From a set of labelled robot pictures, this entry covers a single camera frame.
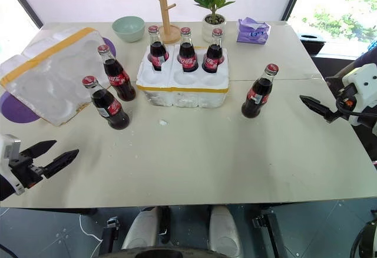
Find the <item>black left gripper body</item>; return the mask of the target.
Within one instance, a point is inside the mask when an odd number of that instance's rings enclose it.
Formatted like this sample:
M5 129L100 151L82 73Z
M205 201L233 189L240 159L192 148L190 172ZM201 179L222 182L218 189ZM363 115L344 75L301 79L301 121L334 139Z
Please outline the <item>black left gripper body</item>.
M33 159L32 153L23 151L9 162L12 173L24 188L31 188L43 179L42 170L33 165Z

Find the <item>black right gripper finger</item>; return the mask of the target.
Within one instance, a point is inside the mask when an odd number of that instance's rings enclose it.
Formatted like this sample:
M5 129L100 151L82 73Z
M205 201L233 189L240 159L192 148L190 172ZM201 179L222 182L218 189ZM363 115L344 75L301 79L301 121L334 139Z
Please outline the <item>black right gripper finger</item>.
M307 95L299 95L299 98L308 109L321 115L328 123L332 123L339 118L339 111L331 111L329 107L321 104L319 100Z

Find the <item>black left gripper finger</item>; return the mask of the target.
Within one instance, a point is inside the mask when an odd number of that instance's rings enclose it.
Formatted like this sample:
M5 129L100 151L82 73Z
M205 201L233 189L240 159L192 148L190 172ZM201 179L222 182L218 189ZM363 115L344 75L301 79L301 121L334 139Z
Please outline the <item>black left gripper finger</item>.
M61 154L47 166L41 168L42 174L45 178L51 178L59 171L61 171L63 168L66 168L68 165L70 165L74 161L78 153L79 149L67 151Z
M25 157L38 158L39 156L45 154L56 142L56 140L41 141L20 152L20 155L23 155Z

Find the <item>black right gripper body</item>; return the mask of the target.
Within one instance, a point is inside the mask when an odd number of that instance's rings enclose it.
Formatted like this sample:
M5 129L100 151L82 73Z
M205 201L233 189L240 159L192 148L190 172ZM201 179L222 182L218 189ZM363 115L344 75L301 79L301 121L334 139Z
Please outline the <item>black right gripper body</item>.
M355 90L347 88L339 77L326 77L325 81L336 99L336 108L343 114L353 114L355 107L353 95Z

